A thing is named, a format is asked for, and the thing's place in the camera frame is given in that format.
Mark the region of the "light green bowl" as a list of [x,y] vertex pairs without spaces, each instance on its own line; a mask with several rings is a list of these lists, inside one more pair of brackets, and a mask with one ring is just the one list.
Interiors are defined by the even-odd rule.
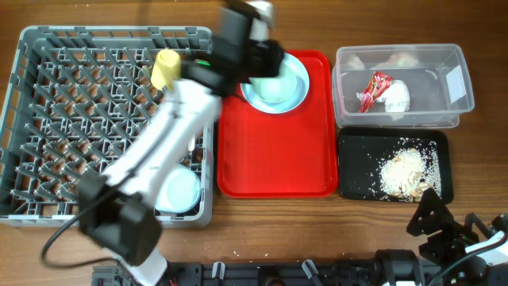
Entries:
[[252,89],[265,102],[275,103],[288,100],[296,91],[297,75],[290,66],[283,65],[279,75],[273,78],[251,78]]

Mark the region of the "yellow plastic cup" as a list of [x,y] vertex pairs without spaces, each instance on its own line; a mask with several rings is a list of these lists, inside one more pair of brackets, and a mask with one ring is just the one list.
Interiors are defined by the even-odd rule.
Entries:
[[173,82],[180,78],[181,56],[174,50],[164,49],[157,53],[152,69],[151,84],[159,91],[173,89]]

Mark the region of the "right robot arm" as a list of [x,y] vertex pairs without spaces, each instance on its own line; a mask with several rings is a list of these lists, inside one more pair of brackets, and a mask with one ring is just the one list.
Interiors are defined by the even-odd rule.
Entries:
[[429,188],[406,232],[427,235],[410,250],[378,250],[369,265],[373,285],[495,285],[507,284],[507,213],[489,225],[468,214],[458,223],[438,194]]

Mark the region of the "rice food leftovers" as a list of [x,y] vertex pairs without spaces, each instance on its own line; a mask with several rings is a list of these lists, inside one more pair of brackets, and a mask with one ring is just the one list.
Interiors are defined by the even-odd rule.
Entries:
[[377,157],[374,169],[366,172],[367,193],[382,201],[418,203],[425,190],[442,192],[437,143],[434,140],[396,137],[392,149]]

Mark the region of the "white napkin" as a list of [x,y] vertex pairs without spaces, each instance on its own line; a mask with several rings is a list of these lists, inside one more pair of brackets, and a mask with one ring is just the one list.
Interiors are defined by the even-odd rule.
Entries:
[[410,107],[410,93],[403,81],[394,80],[375,102],[383,103],[388,113],[406,112]]

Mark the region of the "large light blue plate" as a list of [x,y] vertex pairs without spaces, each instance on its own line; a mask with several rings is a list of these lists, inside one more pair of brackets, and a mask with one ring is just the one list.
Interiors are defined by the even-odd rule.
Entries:
[[241,84],[242,95],[255,109],[267,114],[283,114],[295,109],[305,100],[310,89],[310,76],[305,66],[299,59],[289,53],[285,54],[280,67],[283,65],[290,66],[298,78],[296,91],[286,101],[275,103],[265,102],[256,95],[252,89],[251,82]]

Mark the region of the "small light blue bowl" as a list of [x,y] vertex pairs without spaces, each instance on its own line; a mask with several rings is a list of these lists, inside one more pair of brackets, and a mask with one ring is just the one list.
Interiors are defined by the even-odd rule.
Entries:
[[189,168],[178,164],[165,179],[155,209],[182,214],[195,207],[200,197],[200,179]]

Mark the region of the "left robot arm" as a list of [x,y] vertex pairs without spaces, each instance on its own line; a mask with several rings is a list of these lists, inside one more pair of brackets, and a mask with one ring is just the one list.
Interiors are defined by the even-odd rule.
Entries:
[[189,140],[216,120],[221,101],[238,83],[279,74],[284,51],[274,40],[216,37],[211,53],[156,54],[152,85],[165,101],[140,136],[101,175],[77,184],[80,231],[112,252],[140,285],[159,285],[169,266],[157,250],[162,226],[154,215],[160,193],[183,159]]

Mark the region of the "red snack wrapper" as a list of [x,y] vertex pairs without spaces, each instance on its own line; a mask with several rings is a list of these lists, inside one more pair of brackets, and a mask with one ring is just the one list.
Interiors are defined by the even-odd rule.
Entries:
[[382,73],[381,71],[375,71],[364,90],[356,94],[360,99],[359,112],[365,113],[372,108],[375,100],[391,86],[393,81],[394,78],[392,76]]

